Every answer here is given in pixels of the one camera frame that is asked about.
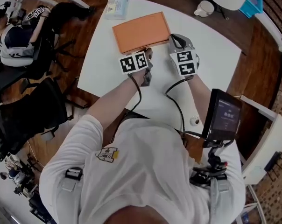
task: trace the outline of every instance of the orange book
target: orange book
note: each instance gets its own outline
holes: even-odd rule
[[[112,27],[122,54],[168,42],[170,30],[164,13],[139,17]]]

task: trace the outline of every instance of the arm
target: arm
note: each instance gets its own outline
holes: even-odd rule
[[[143,82],[144,72],[145,70],[134,73],[139,85]],[[52,197],[66,170],[82,167],[92,152],[102,148],[104,129],[116,119],[136,92],[133,81],[126,79],[90,107],[87,114],[71,129],[40,177],[42,202],[50,214],[54,215]]]
[[[48,10],[45,10],[43,13],[42,13],[42,16],[39,18],[39,21],[38,21],[38,24],[36,26],[36,28],[34,29],[33,31],[33,34],[30,38],[30,43],[33,43],[33,42],[36,42],[41,30],[42,30],[42,26],[44,24],[44,21],[46,20],[46,17],[49,15],[49,12]]]
[[[143,83],[144,73],[145,70],[141,70],[133,74],[139,86]],[[127,78],[91,106],[87,114],[95,117],[102,124],[103,129],[106,129],[120,115],[136,92],[135,84],[130,78]]]
[[[199,76],[195,75],[192,80],[188,81],[196,109],[200,116],[202,123],[205,123],[207,110],[210,102],[211,91],[203,83]],[[203,149],[203,156],[207,160],[208,152],[210,148]],[[242,211],[245,204],[245,185],[241,174],[240,155],[236,145],[233,142],[226,148],[221,148],[216,151],[222,162],[228,163],[226,175],[231,184],[231,203],[233,205],[233,211],[230,215],[225,215],[227,223],[231,223]]]
[[[204,125],[208,105],[210,103],[211,91],[198,75],[195,75],[193,79],[188,80],[188,84],[194,98],[195,107],[198,111],[201,122]]]

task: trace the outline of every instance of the white t-shirt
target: white t-shirt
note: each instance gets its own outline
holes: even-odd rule
[[[128,119],[112,144],[102,148],[102,140],[100,122],[85,115],[42,171],[42,202],[55,220],[58,183],[67,169],[84,166],[79,224],[102,224],[129,205],[150,206],[170,224],[208,224],[209,190],[190,184],[194,160],[176,130],[150,119]],[[228,162],[233,188],[233,212],[223,213],[228,224],[244,207],[245,185],[236,143],[217,154]]]

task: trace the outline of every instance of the blue box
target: blue box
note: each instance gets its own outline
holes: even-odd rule
[[[263,13],[263,1],[262,0],[246,0],[240,11],[248,18],[251,18],[256,13]]]

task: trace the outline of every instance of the chair backrest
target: chair backrest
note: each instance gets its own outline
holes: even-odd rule
[[[49,71],[52,63],[53,45],[46,37],[41,37],[35,44],[33,62],[27,66],[26,78],[39,80],[44,73]]]
[[[65,98],[56,81],[44,79],[30,94],[33,106],[39,110],[43,127],[50,129],[67,121]]]
[[[34,135],[67,120],[64,96],[58,84],[46,78],[30,95],[0,105],[0,151],[16,154]]]

